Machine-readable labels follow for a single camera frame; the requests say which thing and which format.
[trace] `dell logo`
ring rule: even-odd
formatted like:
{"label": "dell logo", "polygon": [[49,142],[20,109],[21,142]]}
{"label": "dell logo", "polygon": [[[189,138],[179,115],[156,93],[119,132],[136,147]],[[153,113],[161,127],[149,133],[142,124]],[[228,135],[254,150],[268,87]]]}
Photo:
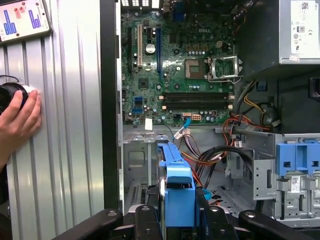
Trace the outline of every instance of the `dell logo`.
{"label": "dell logo", "polygon": [[210,28],[199,28],[198,29],[199,33],[211,33]]}

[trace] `motherboard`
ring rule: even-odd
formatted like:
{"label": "motherboard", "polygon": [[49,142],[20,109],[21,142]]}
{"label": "motherboard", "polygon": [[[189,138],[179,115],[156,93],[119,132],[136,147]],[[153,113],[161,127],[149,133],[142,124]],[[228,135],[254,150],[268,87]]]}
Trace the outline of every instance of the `motherboard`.
{"label": "motherboard", "polygon": [[[233,104],[233,84],[222,80],[234,52],[229,15],[121,15],[124,124],[223,123]],[[214,78],[210,64],[215,60]]]}

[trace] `ram slot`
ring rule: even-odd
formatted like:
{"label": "ram slot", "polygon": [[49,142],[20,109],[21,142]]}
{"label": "ram slot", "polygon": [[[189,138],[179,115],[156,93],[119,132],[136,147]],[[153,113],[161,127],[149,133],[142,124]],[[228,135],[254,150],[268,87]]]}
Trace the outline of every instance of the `ram slot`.
{"label": "ram slot", "polygon": [[225,110],[228,109],[228,102],[164,102],[162,106],[167,110]]}
{"label": "ram slot", "polygon": [[127,47],[127,64],[128,64],[128,72],[132,72],[132,28],[127,28],[127,40],[128,40],[128,47]]}
{"label": "ram slot", "polygon": [[229,98],[228,92],[163,92],[164,99],[175,100],[226,100]]}
{"label": "ram slot", "polygon": [[142,27],[142,24],[138,24],[137,26],[137,35],[138,35],[138,66],[142,66],[143,65],[143,62],[142,62],[142,41],[143,41],[143,36],[142,36],[142,33],[143,33],[143,27]]}
{"label": "ram slot", "polygon": [[161,28],[155,30],[156,36],[156,70],[161,73],[162,62],[161,62]]}

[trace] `finger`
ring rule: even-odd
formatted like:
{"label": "finger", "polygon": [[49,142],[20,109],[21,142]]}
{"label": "finger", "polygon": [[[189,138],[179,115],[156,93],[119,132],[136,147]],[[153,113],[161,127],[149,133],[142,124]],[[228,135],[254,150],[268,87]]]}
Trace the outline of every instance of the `finger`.
{"label": "finger", "polygon": [[28,117],[28,119],[24,122],[23,127],[22,127],[22,132],[27,133],[30,131],[30,129],[35,125],[35,123],[38,121],[40,118],[40,110],[41,110],[41,101],[40,101],[40,96],[36,98],[36,102],[34,105],[34,108]]}
{"label": "finger", "polygon": [[16,91],[13,99],[11,100],[9,106],[4,110],[4,112],[1,114],[0,122],[4,122],[4,124],[11,123],[17,116],[21,104],[22,104],[23,96],[21,91]]}
{"label": "finger", "polygon": [[42,119],[39,117],[36,121],[36,123],[31,127],[28,137],[30,138],[32,135],[34,135],[41,127]]}
{"label": "finger", "polygon": [[38,91],[33,90],[30,94],[28,99],[26,100],[23,108],[20,110],[18,115],[16,116],[14,122],[22,127],[25,124],[25,121],[30,117],[32,111],[35,108],[36,102],[38,97]]}

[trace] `white pci slot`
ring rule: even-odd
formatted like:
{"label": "white pci slot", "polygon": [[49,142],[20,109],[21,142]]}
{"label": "white pci slot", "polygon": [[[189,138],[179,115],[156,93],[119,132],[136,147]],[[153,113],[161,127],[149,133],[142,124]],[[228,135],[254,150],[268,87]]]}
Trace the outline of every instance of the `white pci slot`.
{"label": "white pci slot", "polygon": [[142,42],[143,42],[143,37],[142,37],[142,33],[143,33],[143,26],[142,24],[138,24],[137,26],[137,35],[138,35],[138,66],[142,66],[143,62],[142,62]]}

